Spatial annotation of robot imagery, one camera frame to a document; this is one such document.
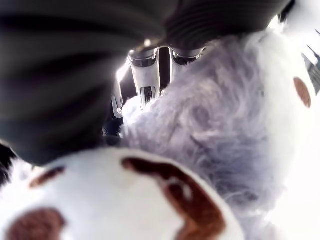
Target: white plush toy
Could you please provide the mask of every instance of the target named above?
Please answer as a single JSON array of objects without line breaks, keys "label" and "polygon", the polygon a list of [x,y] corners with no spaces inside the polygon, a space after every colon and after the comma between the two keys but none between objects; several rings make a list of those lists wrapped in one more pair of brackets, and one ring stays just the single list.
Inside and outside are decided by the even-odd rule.
[{"label": "white plush toy", "polygon": [[266,217],[313,129],[314,99],[280,33],[212,42],[145,110],[124,106],[119,148],[28,174],[16,163],[0,240],[280,240]]}]

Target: bright light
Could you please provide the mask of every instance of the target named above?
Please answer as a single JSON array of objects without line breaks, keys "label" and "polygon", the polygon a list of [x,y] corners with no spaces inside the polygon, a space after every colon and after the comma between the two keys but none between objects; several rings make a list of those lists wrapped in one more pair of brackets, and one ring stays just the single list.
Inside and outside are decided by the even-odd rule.
[{"label": "bright light", "polygon": [[144,41],[144,46],[147,48],[147,47],[150,47],[151,46],[151,40],[150,39],[146,39]]},{"label": "bright light", "polygon": [[269,23],[269,28],[276,28],[279,25],[279,17],[276,15]]},{"label": "bright light", "polygon": [[124,79],[129,68],[130,68],[130,63],[129,63],[129,59],[127,58],[125,64],[122,67],[120,67],[118,71],[116,71],[115,73],[115,78],[119,83]]}]

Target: brown spot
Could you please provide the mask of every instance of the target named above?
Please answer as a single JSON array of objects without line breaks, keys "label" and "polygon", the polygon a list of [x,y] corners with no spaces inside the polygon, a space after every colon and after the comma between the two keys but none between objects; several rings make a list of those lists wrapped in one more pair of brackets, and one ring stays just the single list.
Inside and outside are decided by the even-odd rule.
[{"label": "brown spot", "polygon": [[6,240],[59,240],[64,225],[65,220],[57,210],[34,210],[11,225]]},{"label": "brown spot", "polygon": [[306,84],[299,78],[294,78],[294,84],[299,97],[307,108],[311,107],[311,97]]},{"label": "brown spot", "polygon": [[154,177],[168,201],[185,220],[177,240],[214,240],[226,228],[219,207],[187,174],[169,163],[127,158],[122,166],[130,171]]},{"label": "brown spot", "polygon": [[65,167],[63,167],[63,166],[54,168],[54,169],[46,172],[45,174],[37,177],[36,179],[34,179],[30,183],[30,188],[39,187],[39,186],[43,185],[44,183],[46,183],[47,181],[54,179],[56,176],[63,174],[64,172],[65,172]]}]

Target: fluffy gray fur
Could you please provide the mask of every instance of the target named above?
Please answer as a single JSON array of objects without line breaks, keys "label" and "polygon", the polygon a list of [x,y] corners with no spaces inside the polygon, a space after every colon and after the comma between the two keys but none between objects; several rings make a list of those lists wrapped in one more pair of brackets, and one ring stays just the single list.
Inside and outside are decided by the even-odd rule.
[{"label": "fluffy gray fur", "polygon": [[247,240],[275,238],[264,219],[282,189],[267,153],[260,42],[268,34],[214,42],[122,129],[123,147],[176,160],[205,179],[230,205]]}]

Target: plush toy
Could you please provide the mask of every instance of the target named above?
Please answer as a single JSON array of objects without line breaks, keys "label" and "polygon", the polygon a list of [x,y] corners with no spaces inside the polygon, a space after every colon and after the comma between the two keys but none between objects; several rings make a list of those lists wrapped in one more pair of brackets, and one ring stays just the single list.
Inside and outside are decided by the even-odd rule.
[{"label": "plush toy", "polygon": [[268,215],[313,128],[315,91],[280,33],[211,42],[119,148],[13,164],[0,240],[275,240]]}]

